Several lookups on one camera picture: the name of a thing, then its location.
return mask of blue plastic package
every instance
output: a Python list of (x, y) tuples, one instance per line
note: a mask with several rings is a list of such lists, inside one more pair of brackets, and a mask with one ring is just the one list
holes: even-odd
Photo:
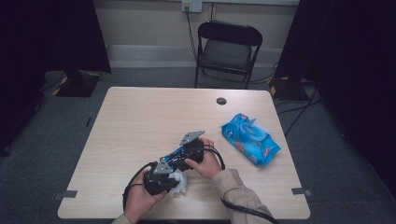
[(246, 115), (237, 114), (221, 127), (221, 132), (253, 164), (267, 165), (280, 147), (272, 140), (270, 132), (254, 124), (254, 121), (255, 119), (249, 119)]

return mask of wall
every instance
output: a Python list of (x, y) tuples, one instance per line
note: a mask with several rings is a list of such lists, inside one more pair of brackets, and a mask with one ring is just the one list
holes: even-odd
[[(102, 0), (94, 3), (108, 45), (182, 47), (191, 51), (187, 16), (181, 12), (178, 1)], [(196, 41), (198, 26), (211, 18), (251, 25), (263, 34), (264, 53), (259, 54), (258, 63), (276, 63), (296, 9), (297, 6), (204, 2), (202, 13), (190, 14), (191, 30)]]

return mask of white wipe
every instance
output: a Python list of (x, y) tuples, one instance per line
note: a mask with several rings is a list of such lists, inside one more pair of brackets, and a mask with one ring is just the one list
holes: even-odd
[(169, 190), (168, 194), (169, 196), (173, 196), (174, 193), (179, 193), (179, 192), (186, 192), (187, 189), (187, 176), (181, 172), (179, 169), (175, 170), (172, 174), (169, 175), (169, 178), (174, 178), (177, 181), (180, 181), (178, 185), (175, 188), (172, 188)]

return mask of black folding chair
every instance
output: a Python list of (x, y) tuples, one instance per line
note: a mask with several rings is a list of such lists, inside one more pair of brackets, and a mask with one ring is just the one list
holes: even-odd
[[(203, 39), (207, 40), (205, 48)], [(245, 89), (248, 88), (262, 45), (262, 34), (258, 30), (248, 25), (207, 21), (198, 27), (198, 41), (195, 88), (199, 70), (205, 73), (205, 69), (244, 76), (242, 82), (246, 83)]]

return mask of person's left hand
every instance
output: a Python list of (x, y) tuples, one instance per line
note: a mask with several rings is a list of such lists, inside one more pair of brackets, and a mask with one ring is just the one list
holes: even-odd
[(157, 195), (151, 195), (146, 191), (143, 184), (143, 176), (146, 172), (148, 170), (144, 170), (136, 177), (132, 185), (137, 185), (131, 187), (129, 190), (124, 215), (131, 224), (137, 223), (141, 217), (145, 216), (166, 195), (166, 190)]

